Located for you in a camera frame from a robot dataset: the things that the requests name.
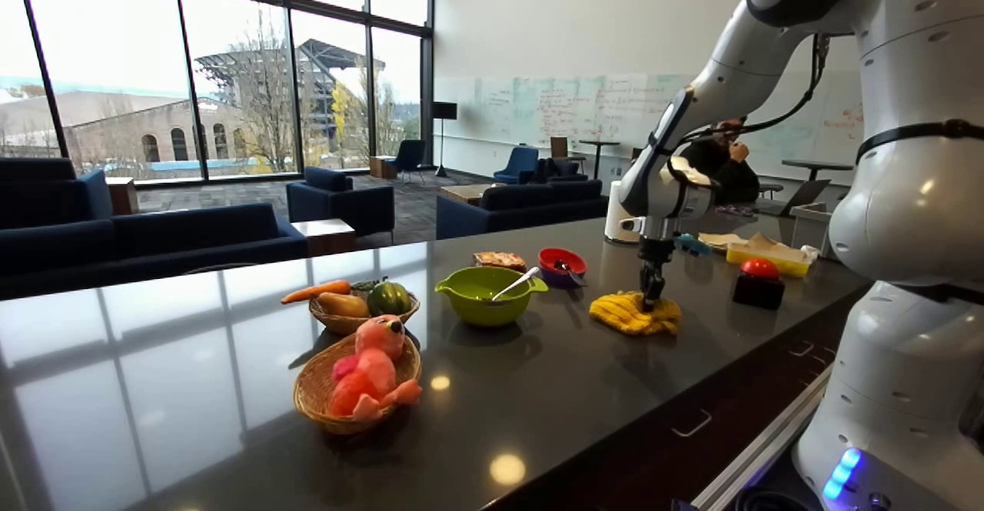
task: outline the countertop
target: countertop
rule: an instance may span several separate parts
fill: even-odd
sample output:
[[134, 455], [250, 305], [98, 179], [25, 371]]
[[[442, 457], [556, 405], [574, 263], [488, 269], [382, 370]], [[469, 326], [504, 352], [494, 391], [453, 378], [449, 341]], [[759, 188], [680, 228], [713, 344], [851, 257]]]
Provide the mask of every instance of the countertop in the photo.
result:
[[[781, 238], [781, 221], [710, 217], [702, 230]], [[664, 295], [683, 309], [679, 336], [629, 338], [587, 317], [595, 297], [637, 289], [637, 248], [606, 244], [603, 228], [580, 221], [2, 301], [0, 449], [14, 470], [0, 475], [0, 502], [478, 509], [867, 283], [822, 261], [768, 311], [731, 302], [737, 268], [723, 256], [678, 252]], [[477, 331], [433, 293], [473, 252], [532, 265], [547, 246], [583, 256], [590, 286], [535, 294], [516, 325]], [[291, 402], [300, 368], [289, 367], [321, 325], [280, 298], [383, 276], [421, 300], [407, 328], [424, 394], [373, 433], [333, 438]]]

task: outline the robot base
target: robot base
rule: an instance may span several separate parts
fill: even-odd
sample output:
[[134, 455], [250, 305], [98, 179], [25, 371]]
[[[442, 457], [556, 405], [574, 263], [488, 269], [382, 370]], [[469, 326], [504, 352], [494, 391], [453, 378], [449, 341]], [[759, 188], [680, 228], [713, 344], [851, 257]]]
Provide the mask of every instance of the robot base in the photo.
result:
[[[981, 321], [984, 307], [882, 281], [854, 305], [826, 395], [792, 451], [825, 509], [878, 509], [872, 496], [888, 496], [892, 511], [981, 508], [984, 455], [959, 428], [981, 381]], [[825, 494], [851, 447], [856, 468]]]

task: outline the blue led light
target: blue led light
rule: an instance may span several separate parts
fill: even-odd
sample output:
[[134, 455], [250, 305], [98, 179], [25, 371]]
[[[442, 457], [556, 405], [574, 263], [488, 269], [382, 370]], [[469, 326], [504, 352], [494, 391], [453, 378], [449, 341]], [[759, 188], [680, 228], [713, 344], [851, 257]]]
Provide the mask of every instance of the blue led light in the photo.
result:
[[843, 487], [843, 484], [834, 483], [833, 480], [827, 480], [826, 485], [823, 487], [823, 497], [826, 497], [826, 499], [837, 499]]
[[854, 469], [861, 461], [861, 452], [857, 448], [847, 448], [844, 455], [840, 456], [840, 465], [846, 466], [848, 470]]
[[844, 484], [847, 479], [851, 477], [851, 469], [847, 469], [846, 466], [838, 465], [836, 469], [833, 470], [833, 474], [830, 475], [830, 479], [834, 483]]

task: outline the yellow towel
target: yellow towel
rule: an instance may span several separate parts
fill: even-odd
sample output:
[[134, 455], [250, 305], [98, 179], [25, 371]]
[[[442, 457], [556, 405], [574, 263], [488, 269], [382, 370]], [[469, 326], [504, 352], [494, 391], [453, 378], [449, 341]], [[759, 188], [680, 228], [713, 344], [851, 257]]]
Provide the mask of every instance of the yellow towel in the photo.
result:
[[632, 336], [666, 331], [677, 333], [682, 315], [673, 300], [660, 300], [650, 313], [644, 313], [643, 293], [608, 294], [591, 302], [587, 314], [609, 327]]

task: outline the sky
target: sky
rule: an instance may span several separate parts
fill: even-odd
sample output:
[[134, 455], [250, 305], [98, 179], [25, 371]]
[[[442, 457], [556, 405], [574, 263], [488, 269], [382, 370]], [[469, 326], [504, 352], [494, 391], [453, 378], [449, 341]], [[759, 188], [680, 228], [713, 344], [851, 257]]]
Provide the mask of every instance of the sky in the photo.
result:
[[[320, 0], [361, 9], [363, 0]], [[247, 0], [182, 0], [192, 58], [226, 52], [255, 35], [260, 14], [285, 32], [281, 8]], [[372, 0], [372, 11], [416, 25], [426, 18], [427, 0]], [[187, 95], [187, 75], [175, 0], [32, 0], [52, 81], [59, 86], [142, 94]], [[302, 12], [292, 14], [294, 41], [309, 38], [364, 55], [364, 25]], [[0, 0], [0, 78], [39, 79], [38, 60], [22, 0]], [[397, 101], [419, 101], [419, 38], [374, 28], [375, 57], [386, 63], [380, 80], [394, 87]], [[355, 86], [355, 70], [337, 73]], [[196, 76], [200, 95], [214, 90]]]

